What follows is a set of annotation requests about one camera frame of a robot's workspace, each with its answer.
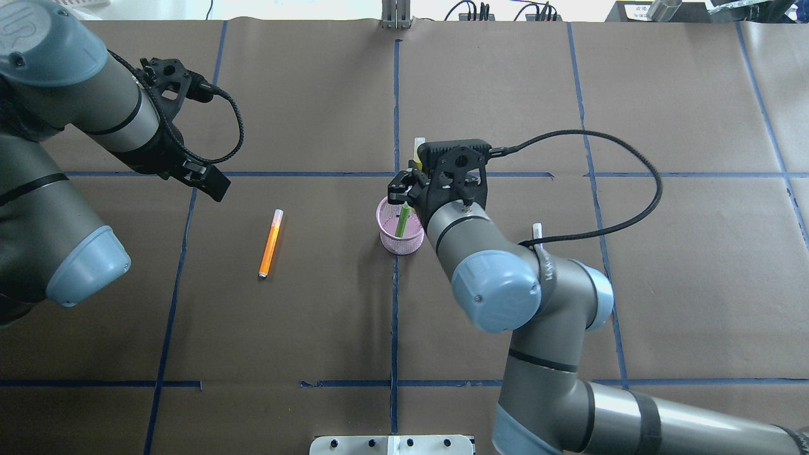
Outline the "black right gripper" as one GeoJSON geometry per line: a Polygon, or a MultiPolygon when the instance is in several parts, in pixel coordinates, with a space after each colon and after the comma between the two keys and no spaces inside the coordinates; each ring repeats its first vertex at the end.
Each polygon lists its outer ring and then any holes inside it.
{"type": "Polygon", "coordinates": [[[439,208],[460,201],[463,207],[477,204],[485,209],[488,182],[483,161],[465,167],[448,161],[428,169],[404,169],[387,185],[387,204],[414,205],[420,219],[430,219],[439,208]]]}

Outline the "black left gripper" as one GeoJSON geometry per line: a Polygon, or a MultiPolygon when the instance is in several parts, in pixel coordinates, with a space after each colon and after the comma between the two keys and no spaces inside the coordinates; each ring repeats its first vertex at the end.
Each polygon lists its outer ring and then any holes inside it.
{"type": "Polygon", "coordinates": [[[156,144],[150,148],[150,173],[174,178],[221,202],[231,181],[214,164],[203,163],[184,150],[173,126],[160,126],[156,144]]]}

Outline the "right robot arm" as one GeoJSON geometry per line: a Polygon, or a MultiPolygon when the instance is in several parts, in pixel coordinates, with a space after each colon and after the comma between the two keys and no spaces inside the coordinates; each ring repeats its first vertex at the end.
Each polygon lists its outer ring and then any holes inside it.
{"type": "Polygon", "coordinates": [[[599,270],[508,241],[484,208],[410,165],[388,185],[407,203],[447,274],[454,299],[478,329],[511,332],[495,409],[501,454],[806,454],[807,434],[578,378],[587,331],[614,305],[599,270]]]}

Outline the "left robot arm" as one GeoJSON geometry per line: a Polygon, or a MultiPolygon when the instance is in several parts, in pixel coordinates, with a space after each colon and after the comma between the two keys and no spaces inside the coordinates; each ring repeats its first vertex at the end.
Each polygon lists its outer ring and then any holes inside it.
{"type": "Polygon", "coordinates": [[[178,59],[135,65],[71,9],[53,1],[2,3],[2,328],[49,300],[75,307],[123,277],[130,254],[72,183],[46,142],[78,130],[138,175],[176,179],[220,202],[219,164],[245,141],[231,95],[178,59]],[[174,119],[186,100],[220,97],[238,139],[219,158],[192,152],[174,119]]]}

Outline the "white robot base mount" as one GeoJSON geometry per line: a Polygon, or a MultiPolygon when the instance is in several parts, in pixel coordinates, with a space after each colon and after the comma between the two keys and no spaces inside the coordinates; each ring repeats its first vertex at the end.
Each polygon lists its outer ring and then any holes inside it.
{"type": "Polygon", "coordinates": [[[473,437],[433,435],[333,435],[316,437],[310,454],[476,454],[473,437]]]}

